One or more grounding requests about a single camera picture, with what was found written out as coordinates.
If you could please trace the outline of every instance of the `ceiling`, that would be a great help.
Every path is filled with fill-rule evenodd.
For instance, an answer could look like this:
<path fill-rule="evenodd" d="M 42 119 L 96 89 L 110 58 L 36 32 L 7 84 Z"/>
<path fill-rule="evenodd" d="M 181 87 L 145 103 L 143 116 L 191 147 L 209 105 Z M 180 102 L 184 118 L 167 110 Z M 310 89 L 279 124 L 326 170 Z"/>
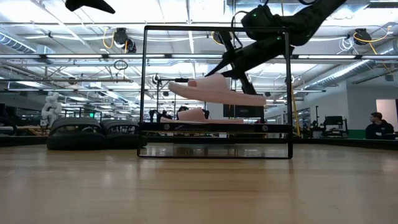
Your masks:
<path fill-rule="evenodd" d="M 144 26 L 151 25 L 178 25 L 178 26 L 230 26 L 233 16 L 231 1 L 223 0 L 112 0 L 107 1 L 115 9 L 115 14 L 108 14 L 93 8 L 83 7 L 70 12 L 63 0 L 44 0 L 41 1 L 42 9 L 35 0 L 2 0 L 0 1 L 0 29 L 14 35 L 29 46 L 44 45 L 49 47 L 56 54 L 123 54 L 124 50 L 112 44 L 112 33 L 118 27 L 125 27 L 128 36 L 135 42 L 137 54 L 142 53 Z M 251 10 L 256 7 L 260 0 L 237 1 L 236 11 Z M 270 1 L 270 7 L 274 14 L 282 14 L 282 8 L 278 1 Z M 387 37 L 379 42 L 375 42 L 377 48 L 389 40 L 395 38 L 398 32 L 398 9 L 396 8 L 367 8 L 370 1 L 348 1 L 335 14 L 330 16 L 319 28 L 313 39 L 304 46 L 297 47 L 294 54 L 357 54 L 353 48 L 342 50 L 342 38 L 348 34 L 353 34 L 355 28 L 366 28 L 373 39 Z M 303 8 L 297 1 L 285 1 L 284 14 L 291 15 Z M 242 14 L 236 16 L 240 21 Z M 224 47 L 216 44 L 209 38 L 209 32 L 187 31 L 150 31 L 148 33 L 148 54 L 222 54 Z M 243 45 L 252 43 L 246 34 L 238 34 Z M 369 45 L 354 45 L 359 54 L 368 54 L 371 50 Z M 15 50 L 0 45 L 0 53 L 17 54 Z M 102 88 L 112 89 L 138 89 L 141 84 L 142 60 L 139 58 L 128 59 L 130 65 L 118 74 L 118 78 L 128 78 L 130 83 L 123 82 L 103 82 Z M 178 77 L 200 77 L 208 73 L 220 60 L 179 60 L 171 63 L 169 59 L 152 59 L 151 66 L 146 67 L 146 88 L 155 88 L 151 82 L 151 75 L 158 74 L 161 78 Z M 28 62 L 26 60 L 8 60 L 8 62 L 22 65 L 34 74 L 44 75 L 45 67 L 43 63 Z M 110 79 L 116 78 L 117 70 L 110 66 L 102 65 L 104 60 L 77 60 L 76 62 L 87 62 L 90 66 L 71 66 L 73 61 L 56 60 L 59 66 L 47 67 L 47 74 L 53 73 L 52 78 L 90 78 L 90 79 Z M 295 78 L 295 86 L 319 77 L 321 74 L 341 65 L 340 62 L 311 62 L 305 63 L 292 62 L 292 75 Z M 284 88 L 286 66 L 283 61 L 274 63 L 264 63 L 248 71 L 253 85 L 257 89 L 281 89 Z M 367 82 L 383 85 L 383 81 L 375 79 Z M 82 83 L 71 85 L 68 83 L 48 83 L 47 86 L 58 84 L 58 88 L 87 88 Z M 119 92 L 119 96 L 131 102 L 137 102 L 137 92 Z M 91 100 L 95 100 L 94 93 L 85 94 Z M 149 103 L 153 103 L 155 95 L 147 96 Z M 160 99 L 174 99 L 173 95 L 160 96 Z M 192 103 L 193 106 L 200 102 L 181 101 Z"/>

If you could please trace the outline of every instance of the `black metal frame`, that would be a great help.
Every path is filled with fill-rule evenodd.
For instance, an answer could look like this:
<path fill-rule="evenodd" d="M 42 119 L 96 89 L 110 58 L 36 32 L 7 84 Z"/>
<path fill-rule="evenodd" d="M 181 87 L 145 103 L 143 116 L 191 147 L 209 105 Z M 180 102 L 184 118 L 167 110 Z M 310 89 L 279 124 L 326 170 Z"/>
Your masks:
<path fill-rule="evenodd" d="M 287 112 L 288 112 L 288 124 L 183 124 L 183 123 L 145 123 L 144 122 L 144 96 L 145 96 L 145 75 L 146 75 L 146 64 L 147 64 L 147 35 L 149 30 L 174 30 L 174 31 L 215 31 L 215 32 L 246 32 L 246 31 L 258 31 L 268 33 L 283 33 L 285 38 L 285 60 L 286 60 L 286 84 L 287 84 Z M 144 28 L 144 40 L 142 49 L 142 77 L 141 77 L 141 105 L 140 105 L 140 128 L 139 136 L 141 139 L 144 132 L 179 132 L 179 131 L 191 131 L 193 133 L 201 132 L 227 132 L 227 133 L 288 133 L 286 139 L 281 141 L 281 144 L 287 144 L 287 157 L 195 157 L 196 159 L 291 159 L 293 158 L 293 117 L 292 117 L 292 76 L 290 71 L 290 47 L 289 41 L 289 30 L 287 28 L 243 28 L 243 27 L 200 27 L 200 26 L 145 26 Z M 160 158 L 184 158 L 180 156 L 144 156 L 141 155 L 141 147 L 137 149 L 138 157 L 160 157 Z"/>

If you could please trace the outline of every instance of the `person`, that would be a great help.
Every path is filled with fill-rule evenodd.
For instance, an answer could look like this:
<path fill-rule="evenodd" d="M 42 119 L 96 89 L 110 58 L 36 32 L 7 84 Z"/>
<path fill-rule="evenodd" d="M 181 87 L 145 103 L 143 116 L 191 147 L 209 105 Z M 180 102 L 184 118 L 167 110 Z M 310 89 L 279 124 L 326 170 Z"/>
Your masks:
<path fill-rule="evenodd" d="M 384 139 L 394 140 L 394 127 L 383 119 L 381 113 L 375 112 L 371 114 L 371 122 L 366 129 L 366 139 Z"/>

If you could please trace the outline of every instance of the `platform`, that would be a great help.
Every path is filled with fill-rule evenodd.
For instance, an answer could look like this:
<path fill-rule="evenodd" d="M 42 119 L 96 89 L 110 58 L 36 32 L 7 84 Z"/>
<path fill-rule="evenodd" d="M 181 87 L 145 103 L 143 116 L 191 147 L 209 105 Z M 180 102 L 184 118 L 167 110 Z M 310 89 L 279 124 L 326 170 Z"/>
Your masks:
<path fill-rule="evenodd" d="M 298 144 L 290 161 L 249 161 L 3 147 L 0 178 L 2 223 L 398 222 L 397 151 Z"/>

